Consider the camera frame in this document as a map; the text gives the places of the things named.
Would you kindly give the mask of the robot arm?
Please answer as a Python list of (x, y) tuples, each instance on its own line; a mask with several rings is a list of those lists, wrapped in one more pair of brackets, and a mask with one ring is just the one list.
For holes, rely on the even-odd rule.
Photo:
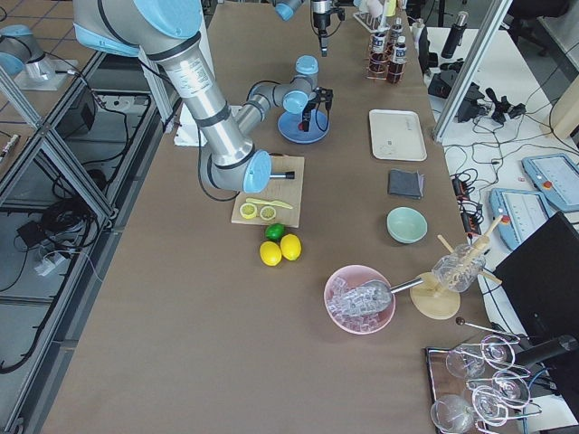
[(273, 107), (300, 114), (318, 89), (318, 61), (303, 55), (292, 80), (260, 85), (237, 114), (222, 94), (201, 49), (198, 1), (76, 1), (76, 38), (96, 51), (126, 57), (144, 53), (161, 66), (190, 111), (209, 149), (199, 175), (215, 188), (259, 193), (271, 179), (268, 152), (249, 137)]
[[(280, 19), (288, 21), (304, 2), (300, 0), (280, 0), (272, 1), (271, 4)], [(328, 32), (328, 28), (331, 26), (331, 17), (335, 15), (341, 24), (346, 18), (346, 11), (338, 1), (331, 0), (312, 0), (309, 2), (309, 10), (311, 28), (318, 37), (320, 53), (323, 57), (327, 57), (329, 38), (335, 33)]]

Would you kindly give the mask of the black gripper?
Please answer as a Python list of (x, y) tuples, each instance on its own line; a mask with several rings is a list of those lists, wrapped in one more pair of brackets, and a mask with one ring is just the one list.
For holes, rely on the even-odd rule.
[(328, 27), (331, 25), (331, 16), (333, 14), (337, 16), (339, 22), (343, 22), (345, 20), (344, 11), (328, 11), (322, 14), (311, 14), (312, 31), (316, 36), (318, 36), (319, 48), (323, 57), (327, 57), (328, 54), (328, 37), (334, 34), (338, 29), (337, 27), (332, 33), (327, 32)]
[(325, 110), (329, 114), (332, 108), (332, 101), (334, 98), (334, 91), (323, 87), (317, 87), (314, 90), (313, 97), (308, 100), (306, 107), (302, 111), (303, 132), (309, 132), (309, 125), (311, 120), (311, 111), (318, 108), (320, 104), (325, 105)]

